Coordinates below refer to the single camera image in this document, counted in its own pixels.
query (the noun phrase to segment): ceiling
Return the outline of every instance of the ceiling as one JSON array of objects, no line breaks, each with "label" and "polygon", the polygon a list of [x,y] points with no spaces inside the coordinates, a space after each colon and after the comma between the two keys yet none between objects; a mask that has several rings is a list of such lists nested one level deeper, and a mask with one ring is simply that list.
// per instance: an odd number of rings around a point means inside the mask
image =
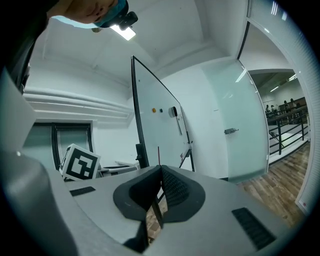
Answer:
[{"label": "ceiling", "polygon": [[247,0],[128,0],[136,36],[126,41],[111,29],[94,33],[54,18],[35,45],[36,57],[86,67],[131,85],[131,56],[164,78],[187,67],[237,56]]},{"label": "ceiling", "polygon": [[251,78],[254,81],[260,94],[269,93],[272,89],[277,86],[284,85],[289,78],[291,78],[295,72],[292,71],[273,71],[273,72],[263,72],[262,73],[251,73]]}]

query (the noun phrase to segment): glass wall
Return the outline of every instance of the glass wall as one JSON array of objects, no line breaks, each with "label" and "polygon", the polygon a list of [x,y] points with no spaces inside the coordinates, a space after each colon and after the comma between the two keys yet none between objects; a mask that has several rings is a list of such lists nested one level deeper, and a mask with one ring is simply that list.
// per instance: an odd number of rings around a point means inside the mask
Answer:
[{"label": "glass wall", "polygon": [[202,67],[222,114],[228,152],[229,180],[239,182],[268,169],[269,138],[257,89],[238,60]]},{"label": "glass wall", "polygon": [[272,39],[293,65],[305,95],[311,126],[307,180],[297,202],[310,212],[319,191],[320,179],[320,67],[307,39],[287,13],[274,1],[251,0],[249,21]]},{"label": "glass wall", "polygon": [[40,161],[46,169],[55,170],[51,142],[51,126],[33,126],[26,138],[22,153]]}]

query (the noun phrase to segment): glass door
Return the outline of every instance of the glass door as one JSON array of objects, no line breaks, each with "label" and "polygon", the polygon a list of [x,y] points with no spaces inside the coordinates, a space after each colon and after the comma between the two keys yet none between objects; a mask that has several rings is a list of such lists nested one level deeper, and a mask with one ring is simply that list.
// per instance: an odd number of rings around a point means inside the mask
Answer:
[{"label": "glass door", "polygon": [[260,96],[236,59],[204,64],[221,111],[228,153],[229,181],[240,182],[268,170],[269,136]]}]

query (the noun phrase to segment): white wall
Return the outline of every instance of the white wall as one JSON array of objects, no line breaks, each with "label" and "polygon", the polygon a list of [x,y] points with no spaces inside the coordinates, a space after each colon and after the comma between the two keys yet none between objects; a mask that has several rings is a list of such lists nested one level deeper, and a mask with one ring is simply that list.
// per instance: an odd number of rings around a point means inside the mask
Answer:
[{"label": "white wall", "polygon": [[[134,108],[133,98],[127,100],[127,106]],[[128,128],[97,126],[98,154],[101,155],[101,166],[116,166],[115,161],[133,163],[137,158],[136,144],[139,143],[136,118],[131,118]]]},{"label": "white wall", "polygon": [[277,46],[253,25],[249,27],[240,61],[248,71],[292,69]]},{"label": "white wall", "polygon": [[30,65],[30,77],[26,87],[65,91],[124,105],[127,103],[129,89],[105,76],[78,66],[35,56]]},{"label": "white wall", "polygon": [[[130,106],[133,111],[133,103],[128,103],[128,88],[97,73],[64,63],[33,58],[30,77],[26,85],[27,91],[28,87],[94,97],[122,104],[124,107]],[[92,122],[93,143],[95,152],[101,155],[101,166],[116,166],[115,161],[135,161],[136,143],[139,142],[139,139],[136,122],[135,119],[132,119],[130,111],[127,111],[129,115],[127,117],[120,108],[107,109],[102,104],[97,104],[96,107],[90,105],[83,107],[81,100],[79,104],[72,102],[70,104],[74,106],[70,105],[65,108],[61,104],[49,104],[49,102],[44,103],[45,106],[43,104],[39,106],[40,103],[32,104],[33,108],[41,107],[39,112],[41,119],[54,119],[53,122],[59,122],[59,117],[63,116],[64,122],[67,122],[65,119],[70,122],[74,120],[77,123]]]},{"label": "white wall", "polygon": [[162,79],[180,102],[195,171],[214,178],[228,177],[227,143],[212,86],[201,67],[193,66]]}]

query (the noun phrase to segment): black grille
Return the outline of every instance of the black grille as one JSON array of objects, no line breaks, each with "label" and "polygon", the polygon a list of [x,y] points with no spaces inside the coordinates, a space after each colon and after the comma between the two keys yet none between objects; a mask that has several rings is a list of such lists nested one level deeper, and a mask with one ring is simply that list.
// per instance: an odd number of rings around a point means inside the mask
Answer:
[{"label": "black grille", "polygon": [[232,214],[258,250],[276,240],[247,208],[233,210]]},{"label": "black grille", "polygon": [[177,206],[189,196],[187,185],[166,170],[162,169],[165,199],[168,209]]}]

